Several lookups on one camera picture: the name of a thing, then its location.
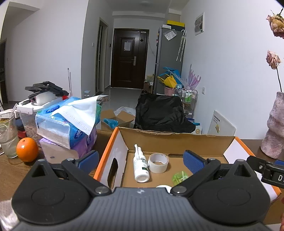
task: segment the refrigerator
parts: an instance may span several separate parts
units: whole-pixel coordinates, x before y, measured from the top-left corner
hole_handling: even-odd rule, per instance
[[[154,94],[164,94],[164,86],[157,78],[159,75],[167,71],[163,69],[163,67],[170,67],[179,70],[179,72],[181,73],[183,59],[180,62],[180,55],[177,61],[176,59],[183,32],[176,31],[177,36],[175,36],[174,38],[168,41],[164,35],[164,33],[167,31],[170,31],[170,29],[163,27],[160,27],[159,29],[157,53],[156,53],[155,78],[153,83]]]

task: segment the flower stem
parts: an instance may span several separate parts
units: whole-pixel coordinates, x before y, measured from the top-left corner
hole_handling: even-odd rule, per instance
[[[280,78],[279,78],[279,73],[278,73],[278,68],[276,67],[277,70],[277,75],[278,75],[278,80],[279,80],[279,85],[280,85],[280,91],[282,92],[282,87],[281,87],[281,83],[280,83]]]

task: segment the yellow box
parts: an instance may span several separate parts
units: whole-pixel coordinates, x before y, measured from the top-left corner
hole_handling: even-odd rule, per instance
[[[175,21],[171,21],[171,20],[168,20],[167,24],[185,27],[185,23],[175,22]]]

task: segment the pink vase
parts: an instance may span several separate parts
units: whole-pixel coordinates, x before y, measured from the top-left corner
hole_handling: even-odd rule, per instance
[[[261,143],[261,150],[277,159],[284,148],[284,93],[277,92],[276,100],[267,121],[268,132]]]

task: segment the door frame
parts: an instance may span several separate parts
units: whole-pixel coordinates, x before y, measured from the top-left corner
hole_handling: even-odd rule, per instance
[[[113,46],[112,46],[112,57],[111,57],[111,76],[110,76],[110,87],[113,87],[113,81],[112,76],[114,72],[114,48],[115,48],[115,40],[116,40],[116,33],[120,30],[126,30],[126,31],[146,31],[147,37],[146,37],[146,47],[145,47],[145,56],[144,56],[144,80],[146,77],[146,65],[147,65],[147,55],[148,55],[148,45],[149,45],[149,29],[134,29],[134,28],[114,28],[114,33],[113,33]]]
[[[7,51],[7,38],[5,38],[3,41],[0,42],[0,45],[5,43],[5,51],[4,51],[4,70],[5,70],[5,86],[6,86],[6,93],[7,93],[7,101],[9,102],[9,98],[8,98],[8,90],[7,90],[7,75],[6,75],[6,51]],[[1,102],[3,102],[2,100],[2,95],[1,95],[1,88],[0,88],[0,99]]]
[[[100,17],[99,24],[98,24],[98,37],[97,37],[97,44],[96,44],[96,53],[95,53],[95,91],[96,91],[96,77],[97,77],[97,46],[99,43],[99,27],[100,25],[103,27],[102,31],[102,38],[101,38],[101,60],[100,60],[100,69],[99,69],[99,92],[105,91],[105,67],[106,67],[106,54],[107,54],[107,40],[108,40],[108,24]]]

